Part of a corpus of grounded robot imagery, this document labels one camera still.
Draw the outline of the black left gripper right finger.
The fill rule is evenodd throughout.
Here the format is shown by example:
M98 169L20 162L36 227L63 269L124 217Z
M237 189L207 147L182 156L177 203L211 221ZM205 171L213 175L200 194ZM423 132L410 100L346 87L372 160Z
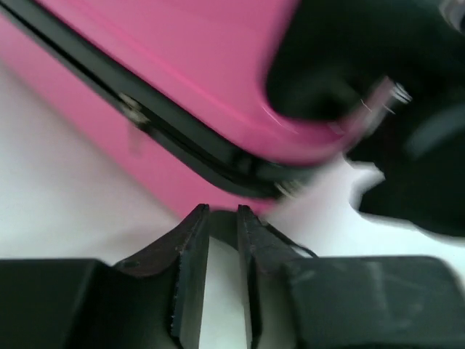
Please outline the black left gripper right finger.
M249 348L462 348L464 289L426 256L304 257L237 211Z

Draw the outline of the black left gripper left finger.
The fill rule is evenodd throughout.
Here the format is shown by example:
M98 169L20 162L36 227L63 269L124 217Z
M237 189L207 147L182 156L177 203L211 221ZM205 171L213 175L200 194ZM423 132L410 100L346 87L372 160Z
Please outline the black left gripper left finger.
M3 348L197 348L209 207L130 257L1 261Z

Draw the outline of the pink suitcase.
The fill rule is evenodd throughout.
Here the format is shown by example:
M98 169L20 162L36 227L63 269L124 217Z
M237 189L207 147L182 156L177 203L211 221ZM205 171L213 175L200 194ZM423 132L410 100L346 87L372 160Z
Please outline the pink suitcase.
M1 59L177 214L344 156L359 212L464 235L462 1L3 1Z

